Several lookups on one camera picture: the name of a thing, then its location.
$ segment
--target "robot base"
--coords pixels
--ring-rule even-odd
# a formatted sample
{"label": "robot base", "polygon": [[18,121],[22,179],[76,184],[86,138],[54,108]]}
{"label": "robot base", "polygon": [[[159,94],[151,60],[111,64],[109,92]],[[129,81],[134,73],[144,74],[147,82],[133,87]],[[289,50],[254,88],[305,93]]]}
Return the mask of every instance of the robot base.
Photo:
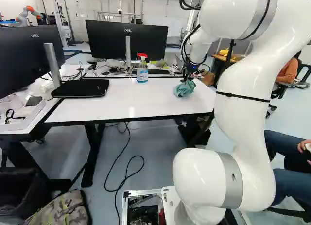
{"label": "robot base", "polygon": [[207,209],[210,222],[194,223],[189,218],[185,205],[180,200],[174,186],[163,187],[161,193],[167,225],[215,225],[224,216],[223,209],[210,207],[210,209]]}

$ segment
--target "orange shirt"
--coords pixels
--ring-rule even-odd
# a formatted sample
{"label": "orange shirt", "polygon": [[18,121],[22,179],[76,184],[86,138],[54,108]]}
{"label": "orange shirt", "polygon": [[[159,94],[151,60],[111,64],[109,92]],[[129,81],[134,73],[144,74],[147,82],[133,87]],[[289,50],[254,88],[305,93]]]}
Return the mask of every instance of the orange shirt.
{"label": "orange shirt", "polygon": [[276,83],[293,83],[295,77],[297,76],[298,70],[298,60],[292,58],[283,69],[280,71],[276,78]]}

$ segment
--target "black monitor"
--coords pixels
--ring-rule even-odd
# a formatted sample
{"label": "black monitor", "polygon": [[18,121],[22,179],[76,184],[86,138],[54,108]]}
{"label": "black monitor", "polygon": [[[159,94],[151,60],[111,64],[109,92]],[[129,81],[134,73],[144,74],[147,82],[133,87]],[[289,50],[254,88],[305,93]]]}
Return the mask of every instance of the black monitor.
{"label": "black monitor", "polygon": [[164,59],[168,27],[132,23],[86,20],[92,56],[104,59],[126,59],[125,37],[131,37],[131,58],[137,53],[148,55],[148,61]]}
{"label": "black monitor", "polygon": [[54,45],[59,67],[65,56],[56,25],[0,28],[0,99],[50,71],[43,44]]}

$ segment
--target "black band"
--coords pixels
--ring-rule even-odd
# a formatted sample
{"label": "black band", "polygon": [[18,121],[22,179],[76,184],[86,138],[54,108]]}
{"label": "black band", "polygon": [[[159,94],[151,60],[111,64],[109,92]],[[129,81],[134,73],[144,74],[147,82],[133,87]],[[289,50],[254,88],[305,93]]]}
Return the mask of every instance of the black band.
{"label": "black band", "polygon": [[268,13],[269,6],[270,6],[270,0],[267,1],[266,10],[264,11],[263,16],[262,16],[262,18],[261,18],[261,20],[260,20],[258,26],[257,26],[257,27],[253,30],[253,32],[252,32],[251,34],[249,34],[247,37],[245,37],[244,39],[239,39],[239,40],[245,40],[245,39],[251,37],[253,34],[256,33],[257,29],[261,26],[261,24],[262,24],[264,18],[266,17],[266,15],[267,15],[267,13]]}
{"label": "black band", "polygon": [[270,100],[264,100],[264,99],[249,97],[249,96],[245,96],[245,95],[235,95],[232,93],[225,93],[225,92],[220,92],[220,91],[216,91],[216,94],[225,95],[227,97],[237,97],[237,98],[241,98],[241,99],[255,100],[255,101],[259,101],[259,102],[266,102],[266,103],[270,102]]}

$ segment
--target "office chair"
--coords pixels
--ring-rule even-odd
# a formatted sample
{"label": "office chair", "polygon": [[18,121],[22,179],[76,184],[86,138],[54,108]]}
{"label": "office chair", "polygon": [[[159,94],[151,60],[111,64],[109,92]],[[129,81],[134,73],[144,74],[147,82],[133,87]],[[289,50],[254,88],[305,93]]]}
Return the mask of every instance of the office chair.
{"label": "office chair", "polygon": [[[297,171],[295,161],[293,161],[291,158],[288,158],[288,157],[284,158],[284,168],[290,171]],[[269,207],[267,208],[267,210],[273,213],[277,213],[277,214],[302,218],[304,222],[311,224],[311,206],[296,198],[293,198],[293,199],[304,209],[304,211],[279,209],[276,207]]]}
{"label": "office chair", "polygon": [[[271,99],[278,98],[279,100],[282,99],[288,87],[289,87],[288,85],[284,85],[283,83],[280,83],[277,86],[277,89],[272,91],[270,98]],[[271,111],[275,111],[277,109],[277,106],[269,104],[269,108],[271,109]],[[266,118],[269,118],[270,116],[271,116],[271,113],[267,112]]]}
{"label": "office chair", "polygon": [[[296,78],[297,76],[299,75],[299,73],[301,72],[302,68],[304,67],[308,67],[309,68],[309,71],[311,73],[311,66],[309,65],[306,65],[306,64],[303,64],[301,60],[298,59],[298,69],[297,69],[297,75],[296,75]],[[304,76],[304,82],[306,81],[307,77],[310,75],[310,73],[306,73],[306,75]],[[271,94],[271,99],[276,99],[278,98],[279,100],[283,98],[287,88],[295,88],[296,85],[294,83],[279,83],[278,86],[277,86],[277,89],[272,91],[272,94]],[[277,109],[277,106],[273,106],[271,104],[269,104],[269,108],[271,109],[271,111],[275,111]],[[270,112],[267,112],[266,114],[266,118],[269,118],[271,116],[271,113]]]}

